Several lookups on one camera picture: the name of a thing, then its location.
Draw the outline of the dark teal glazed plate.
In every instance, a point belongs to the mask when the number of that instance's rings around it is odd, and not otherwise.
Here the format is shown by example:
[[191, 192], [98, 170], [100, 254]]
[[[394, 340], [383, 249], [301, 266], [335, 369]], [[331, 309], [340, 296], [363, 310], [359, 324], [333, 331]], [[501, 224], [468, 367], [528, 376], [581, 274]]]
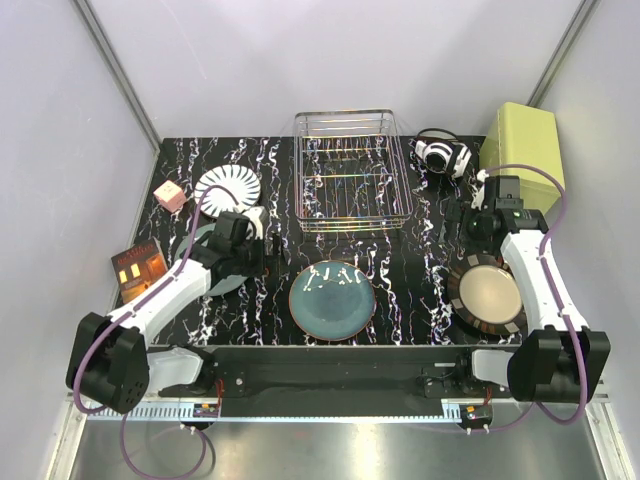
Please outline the dark teal glazed plate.
[[289, 310], [296, 325], [324, 341], [354, 337], [376, 311], [373, 286], [356, 266], [325, 260], [301, 271], [289, 291]]

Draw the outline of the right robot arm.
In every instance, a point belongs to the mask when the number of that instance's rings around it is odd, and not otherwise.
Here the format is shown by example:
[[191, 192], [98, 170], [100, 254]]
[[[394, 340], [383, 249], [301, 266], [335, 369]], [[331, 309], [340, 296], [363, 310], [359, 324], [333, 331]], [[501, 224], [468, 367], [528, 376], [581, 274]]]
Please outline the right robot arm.
[[478, 210], [467, 202], [448, 204], [443, 234], [470, 252], [450, 267], [447, 295], [454, 311], [484, 334], [527, 332], [514, 351], [482, 347], [469, 353], [453, 374], [463, 395], [476, 396], [491, 383], [518, 401], [579, 404], [593, 398], [611, 344], [573, 304], [547, 231], [542, 214], [517, 201]]

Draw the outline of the light blue plate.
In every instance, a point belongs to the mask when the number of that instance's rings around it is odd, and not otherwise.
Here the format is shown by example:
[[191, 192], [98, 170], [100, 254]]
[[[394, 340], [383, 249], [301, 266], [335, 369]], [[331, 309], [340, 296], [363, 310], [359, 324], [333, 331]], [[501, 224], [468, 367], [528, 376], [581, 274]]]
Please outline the light blue plate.
[[[215, 228], [215, 224], [214, 223], [209, 223], [206, 224], [202, 227], [199, 227], [196, 231], [196, 237], [195, 240], [198, 241], [203, 235], [205, 235], [206, 233], [212, 232]], [[178, 264], [181, 259], [182, 256], [184, 254], [184, 252], [186, 251], [186, 248], [188, 246], [189, 243], [189, 237], [186, 236], [179, 244], [174, 257], [173, 257], [173, 264]], [[216, 284], [215, 286], [213, 286], [210, 290], [208, 290], [205, 293], [205, 296], [208, 297], [216, 297], [216, 296], [223, 296], [229, 292], [232, 292], [238, 288], [240, 288], [246, 281], [248, 280], [248, 278], [246, 276], [241, 276], [241, 275], [231, 275], [229, 277], [227, 277], [224, 280], [221, 280], [218, 284]]]

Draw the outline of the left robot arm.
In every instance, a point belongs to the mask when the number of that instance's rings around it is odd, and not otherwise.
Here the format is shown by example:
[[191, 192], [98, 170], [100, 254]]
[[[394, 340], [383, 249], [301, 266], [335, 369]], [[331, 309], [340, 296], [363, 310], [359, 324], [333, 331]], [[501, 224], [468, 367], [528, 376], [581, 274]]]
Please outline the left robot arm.
[[178, 260], [134, 300], [78, 324], [65, 383], [83, 413], [133, 410], [148, 393], [184, 386], [196, 396], [215, 386], [212, 360], [187, 346], [152, 351], [157, 335], [200, 297], [223, 296], [265, 270], [262, 206], [224, 212], [210, 231], [192, 233]]

